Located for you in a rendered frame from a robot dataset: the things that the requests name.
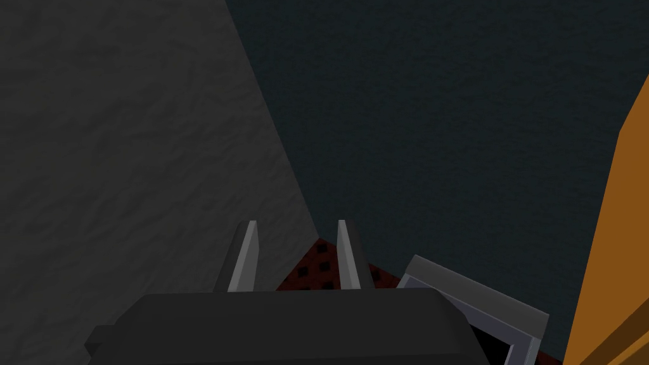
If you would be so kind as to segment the grey framed appliance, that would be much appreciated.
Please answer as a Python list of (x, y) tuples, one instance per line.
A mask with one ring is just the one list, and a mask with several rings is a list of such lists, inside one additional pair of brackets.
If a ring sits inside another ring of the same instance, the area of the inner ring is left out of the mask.
[(549, 315), (415, 255), (398, 288), (438, 290), (483, 332), (508, 344), (503, 365), (535, 365)]

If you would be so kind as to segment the orange wooden cabinet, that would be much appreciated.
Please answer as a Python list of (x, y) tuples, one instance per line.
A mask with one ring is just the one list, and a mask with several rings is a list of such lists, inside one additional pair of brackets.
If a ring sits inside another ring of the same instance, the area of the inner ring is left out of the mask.
[(649, 76), (619, 132), (563, 365), (649, 365)]

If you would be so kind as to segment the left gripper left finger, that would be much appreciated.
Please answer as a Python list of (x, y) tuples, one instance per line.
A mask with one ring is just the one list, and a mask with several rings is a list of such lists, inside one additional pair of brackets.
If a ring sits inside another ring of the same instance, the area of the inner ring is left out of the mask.
[(229, 244), (213, 292), (253, 291), (259, 258), (257, 221), (241, 221)]

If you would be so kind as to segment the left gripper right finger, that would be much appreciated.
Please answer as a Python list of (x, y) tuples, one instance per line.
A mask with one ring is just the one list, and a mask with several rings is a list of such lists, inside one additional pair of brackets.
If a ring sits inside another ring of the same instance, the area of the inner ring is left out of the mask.
[(338, 221), (337, 260), (342, 290), (375, 288), (371, 269), (364, 256), (359, 231), (353, 220)]

